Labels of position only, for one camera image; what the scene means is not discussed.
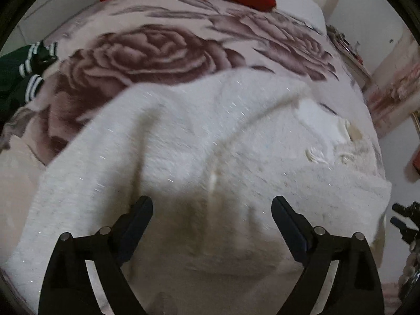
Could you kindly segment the white fuzzy jacket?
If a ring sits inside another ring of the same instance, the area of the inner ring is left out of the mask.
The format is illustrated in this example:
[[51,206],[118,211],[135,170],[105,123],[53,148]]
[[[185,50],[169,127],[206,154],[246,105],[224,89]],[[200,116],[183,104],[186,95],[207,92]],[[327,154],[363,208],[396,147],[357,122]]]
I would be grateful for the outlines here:
[[382,261],[391,195],[369,111],[347,77],[304,82],[238,69],[128,87],[47,166],[1,265],[38,306],[58,236],[112,225],[142,195],[154,215],[124,272],[180,314],[273,314],[302,271],[271,217],[283,195]]

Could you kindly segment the pink floral curtain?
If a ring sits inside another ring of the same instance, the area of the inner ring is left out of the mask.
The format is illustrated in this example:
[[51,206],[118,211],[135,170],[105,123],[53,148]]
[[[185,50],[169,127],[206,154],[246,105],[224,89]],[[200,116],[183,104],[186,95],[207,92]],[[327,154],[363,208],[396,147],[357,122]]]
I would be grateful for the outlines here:
[[419,44],[409,29],[372,74],[364,97],[379,138],[419,110]]

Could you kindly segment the green striped garment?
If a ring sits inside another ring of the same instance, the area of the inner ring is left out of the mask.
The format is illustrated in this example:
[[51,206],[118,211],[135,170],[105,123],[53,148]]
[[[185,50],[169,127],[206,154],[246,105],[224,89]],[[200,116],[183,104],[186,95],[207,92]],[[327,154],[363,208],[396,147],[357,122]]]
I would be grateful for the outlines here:
[[43,73],[58,60],[58,43],[43,41],[23,46],[1,56],[1,121],[35,99],[43,84]]

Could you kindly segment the white nightstand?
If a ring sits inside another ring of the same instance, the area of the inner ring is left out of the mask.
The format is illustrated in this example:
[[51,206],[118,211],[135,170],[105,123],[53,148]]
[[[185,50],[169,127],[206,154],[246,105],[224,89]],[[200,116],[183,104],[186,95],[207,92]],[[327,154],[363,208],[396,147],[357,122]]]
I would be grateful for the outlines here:
[[362,58],[347,41],[345,34],[338,31],[334,26],[327,25],[327,35],[335,48],[337,48],[352,80],[364,91],[372,77],[367,68],[364,67]]

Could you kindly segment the floral pink bed blanket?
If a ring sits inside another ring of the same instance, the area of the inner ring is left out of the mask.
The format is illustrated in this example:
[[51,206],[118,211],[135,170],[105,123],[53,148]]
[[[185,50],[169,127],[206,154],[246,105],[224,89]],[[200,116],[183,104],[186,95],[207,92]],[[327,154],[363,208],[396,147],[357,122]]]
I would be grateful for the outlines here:
[[[19,244],[47,166],[128,87],[175,86],[246,68],[314,83],[345,76],[364,101],[330,39],[276,9],[259,12],[226,0],[109,0],[75,19],[56,42],[58,60],[44,71],[35,99],[2,122],[1,265]],[[132,289],[124,272],[131,259],[121,270]],[[86,266],[101,314],[114,314],[94,262]],[[322,314],[337,267],[330,263],[310,314]],[[2,266],[1,281],[14,308],[39,314]],[[144,305],[132,291],[145,314],[180,314],[160,298]]]

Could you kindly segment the white pillow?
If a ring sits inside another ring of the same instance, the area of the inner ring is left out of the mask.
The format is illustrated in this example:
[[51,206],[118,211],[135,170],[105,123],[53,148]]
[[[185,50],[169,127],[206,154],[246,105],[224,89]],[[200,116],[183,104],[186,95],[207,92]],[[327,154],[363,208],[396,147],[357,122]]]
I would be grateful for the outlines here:
[[327,34],[322,9],[313,0],[276,0],[276,9],[302,21],[319,34]]

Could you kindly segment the white sliding wardrobe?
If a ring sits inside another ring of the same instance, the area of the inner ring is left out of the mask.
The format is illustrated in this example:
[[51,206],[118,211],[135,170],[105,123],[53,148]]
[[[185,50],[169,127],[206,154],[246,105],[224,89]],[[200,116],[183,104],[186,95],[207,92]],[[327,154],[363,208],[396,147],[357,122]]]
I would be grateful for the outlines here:
[[1,54],[46,40],[74,16],[85,11],[99,0],[35,0],[24,8],[16,22],[1,22],[6,39],[1,41]]

